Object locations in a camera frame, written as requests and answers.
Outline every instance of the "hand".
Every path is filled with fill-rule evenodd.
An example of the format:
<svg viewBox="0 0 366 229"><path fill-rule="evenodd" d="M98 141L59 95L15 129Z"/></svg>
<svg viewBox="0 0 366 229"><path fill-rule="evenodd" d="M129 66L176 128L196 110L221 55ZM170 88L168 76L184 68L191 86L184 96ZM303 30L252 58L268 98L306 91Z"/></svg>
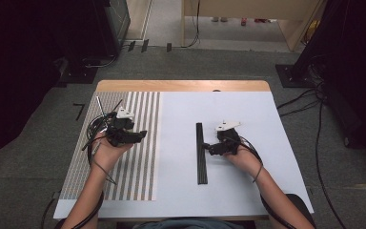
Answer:
<svg viewBox="0 0 366 229"><path fill-rule="evenodd" d="M226 153L224 157L239 169L250 173L252 177L257 175L261 166L260 161L248 149L241 145L237 147L236 155Z"/></svg>
<svg viewBox="0 0 366 229"><path fill-rule="evenodd" d="M117 162L117 160L120 157L122 157L125 152L130 150L130 148L133 146L133 144L125 144L123 146L114 147L105 138L105 135L103 133L97 134L95 138L99 139L94 141L94 143L92 144L92 148L94 149L94 147L99 142L100 146L96 154L94 155L94 159L100 166L102 166L106 170L106 172L109 172L112 168L114 168L114 165Z"/></svg>

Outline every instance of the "gray carpet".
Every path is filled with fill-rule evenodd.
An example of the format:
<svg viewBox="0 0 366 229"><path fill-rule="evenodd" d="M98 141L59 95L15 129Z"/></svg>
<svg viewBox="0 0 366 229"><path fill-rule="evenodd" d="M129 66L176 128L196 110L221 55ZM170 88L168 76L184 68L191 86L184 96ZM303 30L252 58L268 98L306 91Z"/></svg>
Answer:
<svg viewBox="0 0 366 229"><path fill-rule="evenodd" d="M91 85L53 88L35 111L22 134L0 150L0 228L37 228L51 194L61 189L81 131L87 107L102 79L262 79L272 89L276 104L304 90L283 89L275 64L293 64L297 53L206 51L149 47L123 50L116 62L100 69ZM283 113L312 101L305 98ZM366 228L366 150L343 146L340 128L328 107L323 108L319 164L328 194L347 228ZM340 228L323 195L315 166L318 107L282 118L315 209L318 228ZM52 228L55 203L46 218ZM270 228L267 221L257 228ZM101 223L111 228L113 223Z"/></svg>

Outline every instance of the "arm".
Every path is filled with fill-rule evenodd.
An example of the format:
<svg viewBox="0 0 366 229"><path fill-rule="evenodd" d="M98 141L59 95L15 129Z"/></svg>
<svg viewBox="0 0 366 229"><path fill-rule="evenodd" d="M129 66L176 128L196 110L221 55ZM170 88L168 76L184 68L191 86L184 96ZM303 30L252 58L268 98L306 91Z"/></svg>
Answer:
<svg viewBox="0 0 366 229"><path fill-rule="evenodd" d="M97 166L96 163L91 163L91 171L85 182L85 186L61 228L68 229L74 227L92 212L102 194L107 173L114 167L114 164L123 153L128 151L131 147L132 144L113 147L106 138L100 140L100 146L94 155L94 160L106 171L106 173ZM84 228L96 227L97 215L84 226Z"/></svg>
<svg viewBox="0 0 366 229"><path fill-rule="evenodd" d="M238 147L236 155L225 154L224 156L236 167L249 173L253 178L257 176L261 164L257 158L243 146ZM258 177L256 177L256 184L260 191L260 195L263 196L278 216L292 224L295 228L314 228L281 191L266 169L261 169ZM282 226L275 219L271 217L270 219L274 228L280 228L280 226Z"/></svg>

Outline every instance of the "black bar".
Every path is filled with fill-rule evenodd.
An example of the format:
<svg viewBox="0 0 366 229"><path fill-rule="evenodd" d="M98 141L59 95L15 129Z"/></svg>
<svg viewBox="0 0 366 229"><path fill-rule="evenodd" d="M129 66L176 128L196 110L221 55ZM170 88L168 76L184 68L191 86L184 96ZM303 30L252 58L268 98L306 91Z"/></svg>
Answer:
<svg viewBox="0 0 366 229"><path fill-rule="evenodd" d="M196 123L195 130L197 137L197 183L207 184L207 166L205 149L203 148L204 135L202 123Z"/></svg>

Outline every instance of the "small black object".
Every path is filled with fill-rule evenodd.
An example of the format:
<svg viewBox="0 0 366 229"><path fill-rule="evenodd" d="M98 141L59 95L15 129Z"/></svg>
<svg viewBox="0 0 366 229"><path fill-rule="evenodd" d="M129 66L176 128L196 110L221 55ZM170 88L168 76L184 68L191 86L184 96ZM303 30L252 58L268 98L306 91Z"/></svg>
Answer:
<svg viewBox="0 0 366 229"><path fill-rule="evenodd" d="M166 46L166 52L170 52L172 50L172 43L168 43Z"/></svg>
<svg viewBox="0 0 366 229"><path fill-rule="evenodd" d="M135 41L132 41L129 45L129 52L133 50L133 47L135 46Z"/></svg>
<svg viewBox="0 0 366 229"><path fill-rule="evenodd" d="M148 48L148 43L150 42L149 39L144 40L144 44L142 45L141 52L146 52Z"/></svg>

